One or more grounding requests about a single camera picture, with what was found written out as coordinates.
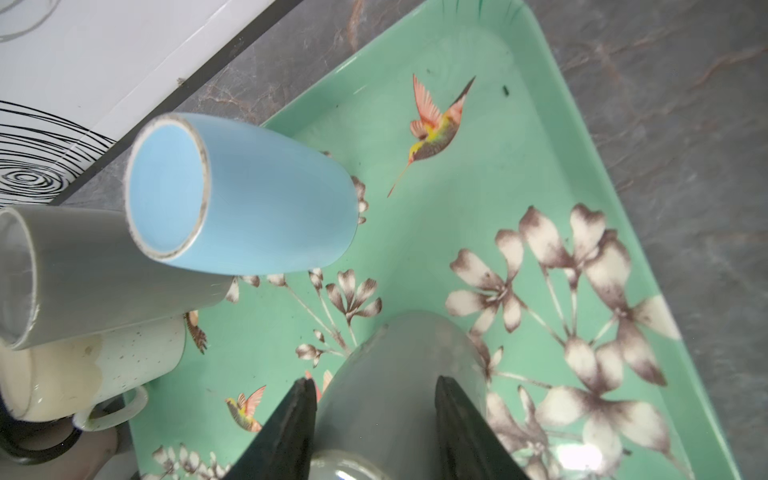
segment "cream mug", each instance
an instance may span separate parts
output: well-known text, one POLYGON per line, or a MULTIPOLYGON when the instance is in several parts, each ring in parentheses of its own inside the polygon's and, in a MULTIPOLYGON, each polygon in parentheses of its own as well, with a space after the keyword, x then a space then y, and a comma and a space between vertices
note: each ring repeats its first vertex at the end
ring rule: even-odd
POLYGON ((180 316, 26 350, 0 345, 0 394, 17 420, 47 422, 74 415, 85 431, 131 419, 147 404, 146 382, 178 365, 184 352, 180 316), (91 419, 94 406, 135 389, 123 409, 91 419))

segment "gray mug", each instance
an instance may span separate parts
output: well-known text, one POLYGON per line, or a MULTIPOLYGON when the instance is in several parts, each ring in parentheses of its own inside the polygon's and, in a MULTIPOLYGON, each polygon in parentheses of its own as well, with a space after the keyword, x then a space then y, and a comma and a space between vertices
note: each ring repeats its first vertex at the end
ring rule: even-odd
POLYGON ((118 212, 0 210, 0 337, 14 350, 211 306, 231 282, 148 259, 118 212))
POLYGON ((310 480, 439 478, 440 376, 453 377, 485 415, 484 369, 466 333, 428 312, 382 326, 323 393, 310 480))

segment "dark mug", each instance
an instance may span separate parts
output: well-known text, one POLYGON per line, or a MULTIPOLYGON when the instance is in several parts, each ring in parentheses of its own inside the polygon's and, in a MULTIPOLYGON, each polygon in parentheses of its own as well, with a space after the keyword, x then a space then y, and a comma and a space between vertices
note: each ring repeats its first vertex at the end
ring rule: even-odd
POLYGON ((30 423, 16 420, 8 413, 5 403, 0 399, 0 454, 20 465, 37 465, 50 462, 54 458, 63 455, 80 438, 82 432, 72 429, 66 439, 47 449, 30 450, 20 446, 13 438, 12 433, 19 430, 45 429, 54 422, 30 423))

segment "gray marble countertop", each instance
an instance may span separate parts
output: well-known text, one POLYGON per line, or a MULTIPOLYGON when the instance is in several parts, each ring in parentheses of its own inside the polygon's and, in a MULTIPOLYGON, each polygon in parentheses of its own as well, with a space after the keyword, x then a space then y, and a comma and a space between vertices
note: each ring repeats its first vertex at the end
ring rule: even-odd
MULTIPOLYGON (((260 124, 420 0, 304 0, 179 108, 260 124)), ((745 478, 768 472, 768 2, 531 0, 745 478)), ((122 208, 125 155, 66 205, 122 208)))

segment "green tray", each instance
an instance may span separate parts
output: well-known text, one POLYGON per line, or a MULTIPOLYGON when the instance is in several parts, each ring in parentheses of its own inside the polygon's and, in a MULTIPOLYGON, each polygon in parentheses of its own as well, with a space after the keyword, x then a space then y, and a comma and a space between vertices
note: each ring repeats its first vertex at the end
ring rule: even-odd
POLYGON ((262 277, 258 288, 241 280, 237 304, 200 312, 208 350, 201 355, 188 342, 131 421, 147 478, 184 469, 222 475, 256 435, 235 422, 226 398, 266 386, 253 414, 264 422, 305 371, 330 377, 342 364, 332 320, 351 349, 346 318, 359 343, 410 310, 450 316, 472 331, 488 363, 489 423, 531 478, 739 478, 522 2, 428 0, 266 126, 331 152, 358 179, 366 221, 322 280, 306 272, 262 277), (475 82, 453 142, 416 161, 388 198, 417 141, 409 130, 418 118, 414 74, 441 111, 475 82), (369 296, 351 313, 344 286, 369 296))

